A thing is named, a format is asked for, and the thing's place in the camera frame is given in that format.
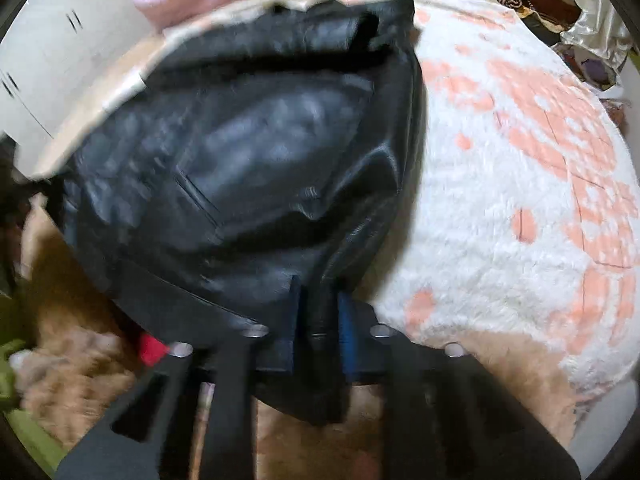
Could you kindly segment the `black leather jacket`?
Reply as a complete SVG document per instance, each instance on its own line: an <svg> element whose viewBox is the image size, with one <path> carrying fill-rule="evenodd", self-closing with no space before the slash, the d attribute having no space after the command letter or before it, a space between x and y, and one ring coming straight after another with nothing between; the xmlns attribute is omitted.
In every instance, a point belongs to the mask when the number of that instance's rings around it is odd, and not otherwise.
<svg viewBox="0 0 640 480"><path fill-rule="evenodd" d="M156 339L272 324L298 276L294 370L260 398L345 414L337 296L392 226L424 126L412 0L305 10L186 40L91 130L47 211L100 292Z"/></svg>

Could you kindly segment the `red garment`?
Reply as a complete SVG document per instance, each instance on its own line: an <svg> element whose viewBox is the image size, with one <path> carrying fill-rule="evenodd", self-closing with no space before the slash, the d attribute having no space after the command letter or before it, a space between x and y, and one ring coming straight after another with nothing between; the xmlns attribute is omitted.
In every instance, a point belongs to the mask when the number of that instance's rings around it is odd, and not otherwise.
<svg viewBox="0 0 640 480"><path fill-rule="evenodd" d="M146 367L160 362L168 353L168 347L150 334L143 333L138 339L138 357Z"/></svg>

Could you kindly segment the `white pink patterned blanket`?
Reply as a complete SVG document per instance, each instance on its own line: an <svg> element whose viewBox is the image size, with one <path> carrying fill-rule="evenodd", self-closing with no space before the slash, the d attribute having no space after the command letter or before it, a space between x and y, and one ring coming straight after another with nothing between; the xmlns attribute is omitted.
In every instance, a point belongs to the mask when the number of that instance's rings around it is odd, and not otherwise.
<svg viewBox="0 0 640 480"><path fill-rule="evenodd" d="M625 142L512 12L412 1L421 145L346 294L418 344L463 344L539 417L590 403L639 359L639 185ZM273 6L298 10L273 3L256 18Z"/></svg>

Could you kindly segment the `white wardrobe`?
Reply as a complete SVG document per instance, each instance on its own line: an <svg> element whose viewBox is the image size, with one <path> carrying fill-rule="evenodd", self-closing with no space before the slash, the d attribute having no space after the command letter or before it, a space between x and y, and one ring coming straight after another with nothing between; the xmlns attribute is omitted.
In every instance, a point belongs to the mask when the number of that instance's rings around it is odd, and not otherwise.
<svg viewBox="0 0 640 480"><path fill-rule="evenodd" d="M1 131L25 174L82 94L152 26L132 0L27 0L1 41Z"/></svg>

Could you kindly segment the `cream satin curtain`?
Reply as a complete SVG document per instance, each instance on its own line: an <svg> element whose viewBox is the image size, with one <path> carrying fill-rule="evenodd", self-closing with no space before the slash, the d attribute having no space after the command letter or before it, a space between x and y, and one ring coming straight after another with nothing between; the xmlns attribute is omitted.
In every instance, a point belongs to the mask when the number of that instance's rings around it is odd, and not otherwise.
<svg viewBox="0 0 640 480"><path fill-rule="evenodd" d="M580 47L618 70L634 45L631 33L610 0L575 0L580 15L562 32L563 44Z"/></svg>

